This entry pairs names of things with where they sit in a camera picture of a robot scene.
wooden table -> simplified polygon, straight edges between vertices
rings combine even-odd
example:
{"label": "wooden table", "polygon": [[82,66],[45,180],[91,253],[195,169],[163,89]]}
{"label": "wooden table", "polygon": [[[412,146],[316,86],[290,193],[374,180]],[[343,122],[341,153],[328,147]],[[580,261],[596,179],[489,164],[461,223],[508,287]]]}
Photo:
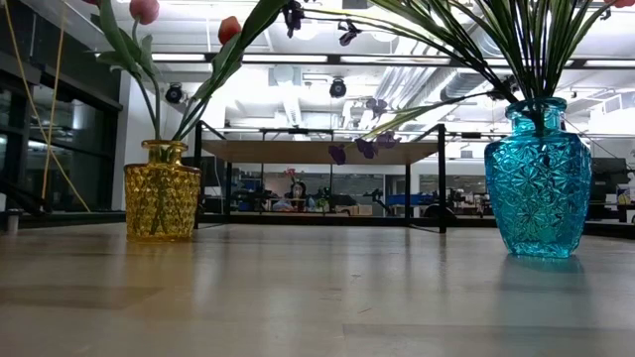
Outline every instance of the wooden table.
{"label": "wooden table", "polygon": [[125,225],[0,238],[0,356],[632,356],[635,243],[507,255],[495,229]]}

vase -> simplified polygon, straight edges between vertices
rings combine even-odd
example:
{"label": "vase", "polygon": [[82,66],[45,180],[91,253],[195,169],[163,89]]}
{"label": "vase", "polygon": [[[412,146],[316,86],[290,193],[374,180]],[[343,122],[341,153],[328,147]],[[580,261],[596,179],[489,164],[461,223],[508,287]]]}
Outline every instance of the vase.
{"label": "vase", "polygon": [[485,148],[492,209],[512,254],[567,258],[579,244],[591,155],[577,135],[561,131],[566,109],[559,98],[514,103],[506,110],[512,135]]}
{"label": "vase", "polygon": [[134,242],[190,241],[200,191],[200,170],[181,164],[188,146],[144,141],[148,164],[132,164],[126,173],[126,225]]}

table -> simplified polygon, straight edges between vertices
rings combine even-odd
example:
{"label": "table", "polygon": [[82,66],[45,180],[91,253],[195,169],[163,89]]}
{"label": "table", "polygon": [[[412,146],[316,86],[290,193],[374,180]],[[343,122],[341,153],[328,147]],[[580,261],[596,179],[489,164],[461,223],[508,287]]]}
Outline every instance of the table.
{"label": "table", "polygon": [[495,229],[123,224],[0,237],[0,355],[631,356],[635,243],[508,256]]}

shelf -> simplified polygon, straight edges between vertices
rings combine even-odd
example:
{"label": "shelf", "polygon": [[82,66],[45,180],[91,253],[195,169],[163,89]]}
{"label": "shelf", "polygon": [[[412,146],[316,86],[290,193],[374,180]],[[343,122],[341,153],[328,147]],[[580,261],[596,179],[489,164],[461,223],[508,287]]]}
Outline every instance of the shelf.
{"label": "shelf", "polygon": [[[250,164],[335,164],[328,153],[340,142],[203,140],[202,147],[228,163]],[[409,165],[437,152],[437,143],[400,143],[380,149],[368,160],[353,145],[346,149],[347,165]]]}

rope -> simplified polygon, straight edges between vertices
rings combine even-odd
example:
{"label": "rope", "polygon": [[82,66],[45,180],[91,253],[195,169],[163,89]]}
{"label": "rope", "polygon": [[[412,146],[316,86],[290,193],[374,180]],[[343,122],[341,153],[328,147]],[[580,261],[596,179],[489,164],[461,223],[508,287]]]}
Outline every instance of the rope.
{"label": "rope", "polygon": [[[66,26],[66,6],[62,5],[62,24],[60,25],[60,45],[58,46],[58,64],[56,66],[56,78],[53,86],[53,104],[51,105],[51,119],[49,121],[49,140],[53,136],[53,122],[56,117],[56,105],[58,102],[58,84],[60,83],[60,67],[62,65],[62,51],[64,47],[64,27]],[[47,178],[49,175],[49,163],[51,162],[51,150],[47,149],[47,160],[44,164],[44,181],[42,182],[42,199],[47,198]]]}
{"label": "rope", "polygon": [[22,59],[20,57],[20,51],[18,50],[18,43],[16,41],[16,33],[15,33],[14,29],[13,29],[13,22],[11,20],[11,11],[9,10],[9,1],[8,0],[5,1],[4,10],[5,10],[5,13],[7,15],[7,23],[9,25],[9,34],[11,35],[11,42],[13,43],[13,51],[16,53],[16,60],[18,61],[18,68],[20,69],[20,75],[22,76],[22,82],[24,83],[24,88],[25,88],[25,91],[27,93],[27,98],[29,99],[29,104],[31,104],[31,109],[33,110],[33,114],[36,116],[36,119],[38,120],[38,126],[40,128],[40,133],[42,134],[42,137],[44,138],[45,142],[47,143],[47,152],[51,153],[51,156],[53,157],[53,160],[58,165],[58,168],[60,169],[60,172],[62,173],[62,175],[63,175],[64,179],[66,180],[66,182],[68,182],[68,185],[70,186],[70,189],[72,189],[72,192],[75,194],[77,199],[79,199],[79,201],[81,202],[83,207],[86,209],[86,211],[90,212],[90,208],[88,208],[88,205],[86,204],[86,202],[84,202],[83,198],[81,198],[81,195],[75,189],[75,186],[70,181],[70,178],[68,178],[68,175],[64,172],[64,168],[62,168],[62,164],[60,164],[60,161],[58,160],[58,157],[56,156],[56,154],[51,149],[51,140],[47,136],[47,133],[44,131],[44,127],[42,126],[42,120],[40,120],[40,114],[38,114],[38,109],[36,108],[36,104],[35,104],[35,102],[33,100],[33,95],[31,94],[31,89],[29,88],[29,83],[27,82],[27,76],[24,73],[24,67],[22,66]]}

